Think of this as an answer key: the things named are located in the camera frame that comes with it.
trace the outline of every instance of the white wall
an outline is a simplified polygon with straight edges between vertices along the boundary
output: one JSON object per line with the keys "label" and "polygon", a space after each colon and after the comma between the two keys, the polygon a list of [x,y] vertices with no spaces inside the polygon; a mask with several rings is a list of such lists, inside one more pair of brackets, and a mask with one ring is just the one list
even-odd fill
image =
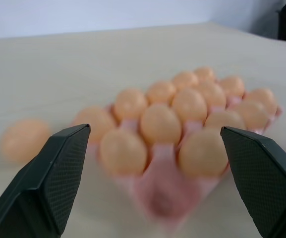
{"label": "white wall", "polygon": [[0,0],[0,38],[208,20],[259,33],[276,24],[281,1]]}

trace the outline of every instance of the egg tray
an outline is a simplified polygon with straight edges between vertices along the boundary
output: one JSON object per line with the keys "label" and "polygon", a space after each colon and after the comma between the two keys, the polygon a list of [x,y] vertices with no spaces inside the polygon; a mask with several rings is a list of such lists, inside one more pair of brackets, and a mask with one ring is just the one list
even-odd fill
{"label": "egg tray", "polygon": [[[112,106],[106,107],[111,112]],[[276,116],[270,118],[269,123],[263,129],[254,132],[258,134],[264,131],[282,114],[278,108]],[[137,120],[124,120],[120,128],[138,132]],[[229,164],[225,171],[215,178],[196,179],[187,178],[176,165],[176,155],[183,140],[191,133],[202,129],[199,123],[186,124],[180,144],[157,144],[150,148],[153,158],[149,162],[143,175],[112,177],[116,185],[128,194],[134,205],[145,218],[159,224],[164,230],[173,232],[178,229],[190,216],[197,206],[214,190],[230,171]],[[87,154],[96,158],[100,163],[99,145],[89,144]]]}

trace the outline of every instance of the loose egg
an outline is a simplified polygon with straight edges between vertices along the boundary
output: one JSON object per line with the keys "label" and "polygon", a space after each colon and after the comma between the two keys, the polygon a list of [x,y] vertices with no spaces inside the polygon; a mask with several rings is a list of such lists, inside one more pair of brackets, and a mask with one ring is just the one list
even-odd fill
{"label": "loose egg", "polygon": [[182,123],[204,122],[208,114],[206,101],[199,92],[191,88],[186,88],[176,94],[172,101],[172,109]]}
{"label": "loose egg", "polygon": [[1,137],[0,150],[7,160],[27,163],[38,155],[50,136],[46,122],[20,120],[6,129]]}
{"label": "loose egg", "polygon": [[193,72],[181,72],[173,78],[172,83],[180,91],[184,88],[197,86],[199,80]]}
{"label": "loose egg", "polygon": [[173,83],[167,81],[160,81],[150,86],[150,88],[147,90],[146,96],[151,104],[170,104],[176,92],[177,90]]}
{"label": "loose egg", "polygon": [[227,97],[242,98],[245,92],[243,80],[238,76],[229,76],[219,82]]}
{"label": "loose egg", "polygon": [[213,71],[213,69],[210,67],[207,67],[207,66],[200,67],[196,69],[194,73],[196,74],[200,82],[203,82],[203,81],[216,82],[217,81],[216,74]]}
{"label": "loose egg", "polygon": [[92,106],[81,110],[73,120],[72,125],[89,124],[91,133],[89,142],[99,142],[103,136],[116,128],[117,124],[112,115],[97,106]]}
{"label": "loose egg", "polygon": [[259,102],[265,107],[269,115],[274,116],[276,114],[278,104],[273,92],[267,88],[259,88],[249,92],[244,100]]}
{"label": "loose egg", "polygon": [[263,129],[269,120],[263,105],[254,101],[243,101],[234,106],[231,111],[239,114],[243,118],[245,126],[250,130]]}
{"label": "loose egg", "polygon": [[201,82],[195,89],[204,97],[208,108],[226,108],[227,98],[224,91],[218,84],[211,81],[204,81]]}
{"label": "loose egg", "polygon": [[100,161],[111,175],[140,175],[147,160],[147,147],[135,132],[115,129],[100,143]]}
{"label": "loose egg", "polygon": [[230,126],[242,130],[246,129],[244,120],[239,114],[227,111],[211,113],[204,126],[215,129],[221,129],[224,126]]}
{"label": "loose egg", "polygon": [[149,144],[178,144],[182,128],[174,111],[163,104],[153,104],[143,113],[140,132]]}
{"label": "loose egg", "polygon": [[191,134],[181,146],[178,166],[188,177],[217,177],[228,165],[220,130],[204,128]]}
{"label": "loose egg", "polygon": [[145,95],[137,89],[125,89],[118,94],[114,104],[114,114],[119,121],[139,119],[148,107]]}

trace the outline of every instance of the textured gripper pad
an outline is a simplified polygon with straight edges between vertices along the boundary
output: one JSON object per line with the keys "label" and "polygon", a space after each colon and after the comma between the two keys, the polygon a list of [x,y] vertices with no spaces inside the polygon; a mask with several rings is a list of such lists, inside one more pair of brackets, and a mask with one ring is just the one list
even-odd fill
{"label": "textured gripper pad", "polygon": [[70,137],[66,142],[70,145],[60,152],[44,181],[44,197],[60,235],[64,232],[80,185],[88,137],[87,130]]}
{"label": "textured gripper pad", "polygon": [[266,147],[274,146],[274,141],[228,127],[222,129],[221,136],[237,190],[250,216],[262,237],[274,237],[286,218],[286,175]]}

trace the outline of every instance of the table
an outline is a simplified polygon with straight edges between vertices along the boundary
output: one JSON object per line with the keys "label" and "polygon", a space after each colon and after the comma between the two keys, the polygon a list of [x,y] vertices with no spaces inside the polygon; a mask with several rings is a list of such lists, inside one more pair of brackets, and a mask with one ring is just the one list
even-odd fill
{"label": "table", "polygon": [[[212,66],[248,89],[271,88],[284,109],[266,135],[286,150],[286,42],[213,23],[0,40],[0,135],[17,119],[47,120],[54,132],[87,105],[105,105],[126,87],[146,89],[181,70]],[[20,166],[0,157],[0,195]],[[63,238],[162,238],[86,160]],[[229,174],[177,238],[259,238]]]}

